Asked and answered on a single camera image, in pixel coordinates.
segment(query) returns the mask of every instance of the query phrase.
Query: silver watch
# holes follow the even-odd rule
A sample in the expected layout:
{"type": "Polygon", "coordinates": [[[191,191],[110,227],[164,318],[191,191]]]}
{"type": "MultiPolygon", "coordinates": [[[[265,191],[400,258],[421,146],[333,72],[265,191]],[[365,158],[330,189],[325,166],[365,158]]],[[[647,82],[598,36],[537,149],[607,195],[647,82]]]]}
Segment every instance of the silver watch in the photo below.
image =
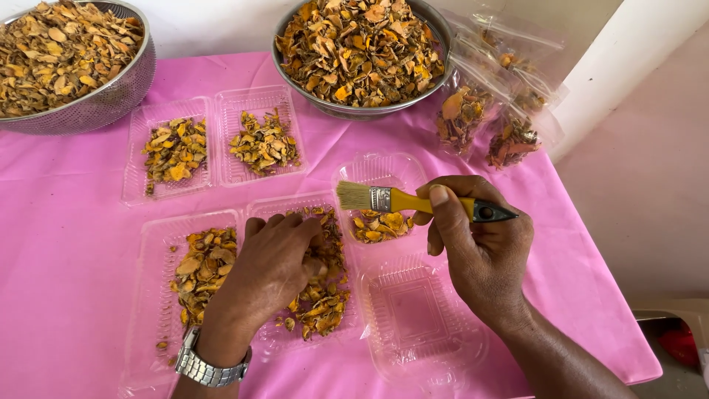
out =
{"type": "Polygon", "coordinates": [[[190,328],[184,337],[182,348],[177,354],[176,372],[212,388],[227,386],[234,381],[241,382],[244,380],[246,370],[249,368],[249,362],[251,361],[251,346],[246,351],[246,356],[244,356],[241,363],[230,368],[219,368],[210,366],[194,352],[197,337],[199,337],[199,327],[190,328]]]}

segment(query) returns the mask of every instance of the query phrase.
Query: paint brush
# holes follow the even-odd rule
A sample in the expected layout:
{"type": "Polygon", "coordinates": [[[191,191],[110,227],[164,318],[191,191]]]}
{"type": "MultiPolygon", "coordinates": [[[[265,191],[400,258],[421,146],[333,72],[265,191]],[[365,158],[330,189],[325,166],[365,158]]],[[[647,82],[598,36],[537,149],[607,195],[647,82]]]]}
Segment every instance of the paint brush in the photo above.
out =
{"type": "MultiPolygon", "coordinates": [[[[400,212],[412,209],[433,214],[431,202],[427,199],[406,194],[392,187],[368,186],[341,180],[337,183],[337,197],[342,209],[371,209],[377,212],[400,212]]],[[[474,223],[501,222],[514,219],[518,214],[499,205],[475,198],[458,197],[468,218],[474,223]]]]}

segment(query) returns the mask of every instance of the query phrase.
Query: perforated metal bowl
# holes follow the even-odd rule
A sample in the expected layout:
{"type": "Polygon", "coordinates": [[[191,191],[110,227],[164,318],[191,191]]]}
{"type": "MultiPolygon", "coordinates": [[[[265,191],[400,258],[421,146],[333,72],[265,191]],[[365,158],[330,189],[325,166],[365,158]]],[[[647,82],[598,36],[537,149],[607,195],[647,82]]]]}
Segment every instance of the perforated metal bowl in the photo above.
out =
{"type": "MultiPolygon", "coordinates": [[[[134,6],[119,0],[78,0],[80,4],[93,3],[99,10],[111,10],[119,18],[137,18],[145,29],[143,45],[138,54],[118,76],[93,92],[69,104],[34,115],[0,119],[0,130],[34,135],[84,133],[101,128],[125,116],[143,100],[155,77],[155,44],[145,15],[134,6]]],[[[7,24],[31,10],[9,17],[7,24]]]]}
{"type": "MultiPolygon", "coordinates": [[[[276,34],[278,36],[283,36],[284,32],[286,31],[286,27],[288,26],[288,23],[293,20],[293,15],[298,13],[298,10],[304,3],[305,1],[302,1],[298,6],[295,6],[292,10],[288,11],[288,13],[279,22],[278,29],[276,30],[276,34]]],[[[453,32],[451,31],[450,26],[448,26],[448,22],[446,22],[445,18],[443,18],[443,16],[438,11],[436,11],[436,9],[434,9],[432,6],[430,6],[423,0],[406,0],[406,3],[411,7],[411,11],[414,15],[428,23],[428,27],[432,31],[433,35],[440,42],[440,46],[443,52],[442,59],[446,60],[448,58],[448,50],[450,48],[451,39],[453,39],[453,32]]],[[[283,63],[283,55],[278,51],[278,48],[276,48],[275,40],[271,44],[271,56],[273,58],[274,64],[276,65],[278,73],[281,74],[283,79],[288,82],[288,84],[290,84],[293,89],[295,89],[298,93],[302,94],[305,98],[307,98],[308,101],[313,103],[313,105],[315,105],[317,109],[320,109],[322,112],[328,115],[336,116],[337,118],[341,119],[349,119],[352,121],[369,121],[372,119],[379,119],[386,116],[387,114],[391,114],[392,112],[404,109],[407,106],[414,105],[416,104],[416,102],[421,101],[422,99],[435,92],[439,87],[441,87],[443,82],[445,82],[447,77],[450,75],[450,69],[448,68],[448,65],[446,65],[445,74],[441,77],[438,77],[436,85],[430,90],[428,90],[426,93],[420,95],[419,97],[416,97],[415,99],[410,99],[406,102],[402,102],[399,104],[380,106],[377,108],[359,108],[356,106],[334,104],[332,102],[321,100],[313,96],[312,94],[306,92],[296,83],[294,83],[291,78],[285,73],[283,67],[281,67],[281,64],[283,63]]]]}

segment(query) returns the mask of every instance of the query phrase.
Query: table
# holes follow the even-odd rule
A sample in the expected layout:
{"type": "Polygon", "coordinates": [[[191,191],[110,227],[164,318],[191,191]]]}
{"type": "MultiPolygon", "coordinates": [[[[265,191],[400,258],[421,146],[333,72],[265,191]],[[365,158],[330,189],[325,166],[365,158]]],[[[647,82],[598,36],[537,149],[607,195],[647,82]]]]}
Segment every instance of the table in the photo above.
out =
{"type": "MultiPolygon", "coordinates": [[[[224,89],[281,84],[267,53],[160,60],[143,101],[155,104],[224,89]]],[[[141,226],[181,214],[243,208],[259,198],[330,189],[334,168],[356,152],[404,151],[428,177],[477,173],[535,221],[524,291],[552,323],[626,383],[660,366],[549,158],[490,173],[482,163],[430,151],[437,106],[426,99],[374,122],[320,113],[293,93],[311,170],[307,175],[127,208],[119,202],[128,117],[68,137],[0,132],[0,303],[5,398],[114,398],[123,368],[141,226]]],[[[496,337],[461,398],[525,397],[531,391],[496,337]]],[[[165,398],[169,387],[138,397],[165,398]]],[[[333,342],[254,361],[242,398],[424,398],[384,382],[364,340],[333,342]]]]}

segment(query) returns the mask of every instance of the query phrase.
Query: brush bristles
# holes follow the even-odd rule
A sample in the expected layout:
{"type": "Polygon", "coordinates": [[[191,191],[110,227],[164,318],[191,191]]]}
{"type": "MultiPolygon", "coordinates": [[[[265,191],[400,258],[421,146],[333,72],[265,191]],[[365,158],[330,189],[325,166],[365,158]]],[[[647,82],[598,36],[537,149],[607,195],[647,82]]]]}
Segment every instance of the brush bristles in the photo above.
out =
{"type": "Polygon", "coordinates": [[[372,208],[372,196],[369,194],[368,185],[340,180],[337,183],[337,197],[340,198],[342,209],[372,208]]]}

